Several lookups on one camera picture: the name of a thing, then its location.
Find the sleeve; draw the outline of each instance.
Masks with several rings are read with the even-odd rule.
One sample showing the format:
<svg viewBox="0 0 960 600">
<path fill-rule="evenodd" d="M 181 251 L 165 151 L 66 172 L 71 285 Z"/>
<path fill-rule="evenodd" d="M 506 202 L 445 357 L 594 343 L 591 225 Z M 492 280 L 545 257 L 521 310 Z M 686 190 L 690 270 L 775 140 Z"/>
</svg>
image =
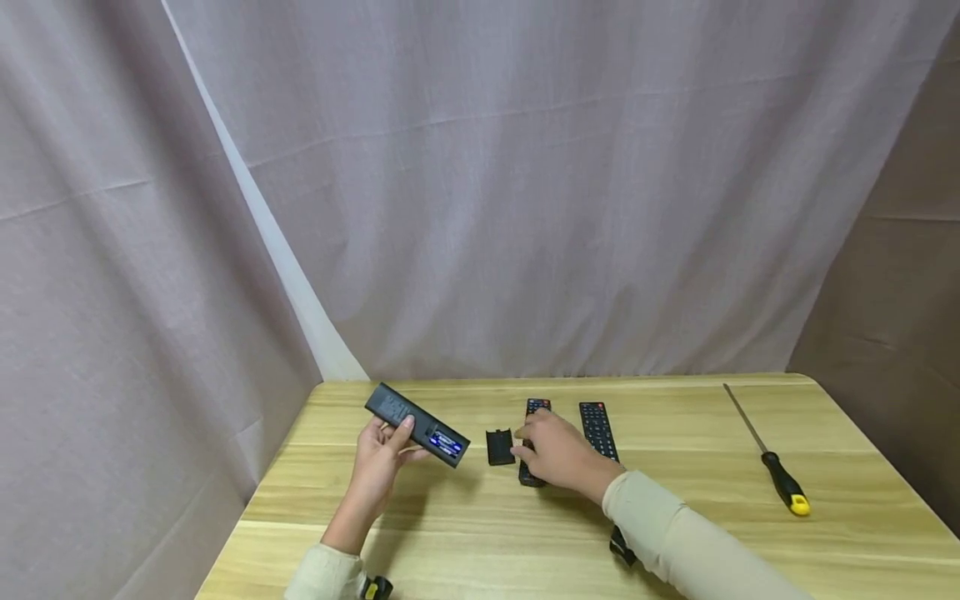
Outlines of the sleeve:
<svg viewBox="0 0 960 600">
<path fill-rule="evenodd" d="M 603 510 L 643 566 L 690 600 L 812 600 L 640 471 L 613 480 Z"/>
<path fill-rule="evenodd" d="M 367 574 L 360 557 L 344 554 L 321 543 L 307 550 L 284 600 L 356 600 Z"/>
</svg>

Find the fabric backdrop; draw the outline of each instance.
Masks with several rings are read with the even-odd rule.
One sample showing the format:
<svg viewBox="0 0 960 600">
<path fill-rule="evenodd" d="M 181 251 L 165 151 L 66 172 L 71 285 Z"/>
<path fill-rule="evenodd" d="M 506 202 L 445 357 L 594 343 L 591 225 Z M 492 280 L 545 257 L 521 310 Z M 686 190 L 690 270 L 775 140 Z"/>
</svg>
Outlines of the fabric backdrop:
<svg viewBox="0 0 960 600">
<path fill-rule="evenodd" d="M 960 535 L 960 18 L 830 267 L 790 368 Z"/>
<path fill-rule="evenodd" d="M 319 376 L 159 3 L 5 3 L 0 132 L 0 598 L 192 598 Z"/>
<path fill-rule="evenodd" d="M 782 370 L 957 11 L 170 6 L 374 378 Z"/>
<path fill-rule="evenodd" d="M 376 377 L 781 369 L 957 13 L 169 5 Z M 320 377 L 290 265 L 160 0 L 7 0 L 0 85 L 0 597 L 189 598 Z"/>
</svg>

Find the remote control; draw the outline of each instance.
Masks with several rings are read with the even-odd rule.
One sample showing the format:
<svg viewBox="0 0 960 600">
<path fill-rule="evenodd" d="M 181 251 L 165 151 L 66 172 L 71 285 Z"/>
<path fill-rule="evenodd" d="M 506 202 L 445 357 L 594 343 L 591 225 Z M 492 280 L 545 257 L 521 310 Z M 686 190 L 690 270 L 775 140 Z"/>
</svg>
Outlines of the remote control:
<svg viewBox="0 0 960 600">
<path fill-rule="evenodd" d="M 580 422 L 584 426 L 584 437 L 593 449 L 619 463 L 620 455 L 616 453 L 613 430 L 610 428 L 610 419 L 607 417 L 607 408 L 603 402 L 581 402 Z M 633 566 L 636 563 L 636 554 L 627 547 L 623 533 L 616 526 L 613 527 L 613 533 L 610 535 L 610 551 L 623 559 L 627 566 Z"/>
<path fill-rule="evenodd" d="M 619 463 L 620 457 L 616 453 L 610 419 L 607 418 L 603 402 L 581 402 L 580 422 L 584 425 L 584 437 L 593 449 Z"/>
<path fill-rule="evenodd" d="M 414 416 L 414 430 L 410 439 L 434 456 L 456 468 L 467 452 L 470 440 L 452 427 L 426 412 L 386 383 L 373 390 L 367 400 L 367 410 L 393 427 L 399 427 L 407 415 Z"/>
<path fill-rule="evenodd" d="M 533 415 L 539 408 L 551 410 L 550 400 L 544 400 L 542 398 L 527 398 L 527 415 Z M 530 440 L 524 440 L 523 445 L 531 449 L 534 447 Z M 527 467 L 527 464 L 523 461 L 520 461 L 520 470 L 517 475 L 521 486 L 527 486 L 528 488 L 542 488 L 546 485 L 545 481 L 530 474 L 530 468 Z"/>
</svg>

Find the black object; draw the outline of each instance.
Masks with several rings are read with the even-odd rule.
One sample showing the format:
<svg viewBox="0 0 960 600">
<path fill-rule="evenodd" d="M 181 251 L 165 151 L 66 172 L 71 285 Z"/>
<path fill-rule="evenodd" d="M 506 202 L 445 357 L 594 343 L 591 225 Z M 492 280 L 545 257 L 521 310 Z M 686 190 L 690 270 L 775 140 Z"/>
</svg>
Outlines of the black object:
<svg viewBox="0 0 960 600">
<path fill-rule="evenodd" d="M 527 415 L 533 415 L 540 408 L 551 410 L 550 400 L 544 400 L 543 398 L 527 398 Z M 533 442 L 530 440 L 524 440 L 523 445 L 530 449 L 533 449 L 534 447 Z M 517 478 L 520 480 L 521 486 L 527 486 L 528 488 L 542 488 L 546 485 L 545 481 L 530 474 L 530 468 L 527 467 L 527 464 L 523 461 L 520 461 L 520 470 L 517 473 Z"/>
<path fill-rule="evenodd" d="M 456 468 L 460 464 L 460 459 L 470 445 L 470 440 L 386 383 L 376 386 L 367 400 L 366 408 L 393 427 L 398 427 L 407 415 L 413 415 L 414 430 L 410 439 L 451 467 Z"/>
<path fill-rule="evenodd" d="M 620 462 L 613 443 L 613 431 L 603 402 L 581 402 L 580 422 L 584 426 L 584 436 L 597 452 L 607 458 Z"/>
<path fill-rule="evenodd" d="M 581 402 L 580 422 L 584 426 L 584 436 L 593 449 L 619 463 L 620 456 L 616 453 L 613 430 L 610 427 L 610 419 L 607 417 L 607 407 L 603 402 Z M 623 559 L 627 566 L 633 566 L 636 563 L 636 554 L 627 547 L 627 541 L 623 538 L 623 532 L 619 527 L 613 527 L 613 533 L 610 535 L 610 551 Z"/>
<path fill-rule="evenodd" d="M 516 456 L 510 453 L 512 447 L 514 447 L 514 434 L 510 429 L 487 432 L 487 462 L 491 467 L 515 463 Z"/>
<path fill-rule="evenodd" d="M 390 583 L 390 581 L 388 581 L 383 575 L 377 575 L 373 579 L 368 577 L 367 581 L 364 582 L 363 590 L 360 592 L 360 599 L 388 600 L 393 591 L 394 585 Z"/>
</svg>

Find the table surface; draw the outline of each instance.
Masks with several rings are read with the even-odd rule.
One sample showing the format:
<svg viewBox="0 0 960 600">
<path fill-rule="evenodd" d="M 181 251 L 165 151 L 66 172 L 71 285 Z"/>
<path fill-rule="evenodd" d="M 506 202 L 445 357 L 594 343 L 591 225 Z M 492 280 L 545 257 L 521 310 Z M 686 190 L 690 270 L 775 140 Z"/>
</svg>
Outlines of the table surface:
<svg viewBox="0 0 960 600">
<path fill-rule="evenodd" d="M 728 382 L 800 481 L 807 518 L 780 502 Z M 374 383 L 325 383 L 304 406 L 198 598 L 282 596 L 344 492 Z M 401 472 L 363 556 L 397 599 L 679 598 L 607 549 L 598 508 L 521 487 L 487 465 L 486 430 L 516 427 L 546 397 L 580 426 L 577 403 L 607 403 L 620 458 L 820 600 L 956 598 L 960 542 L 812 380 L 796 374 L 408 381 L 394 387 L 472 440 L 460 466 Z"/>
</svg>

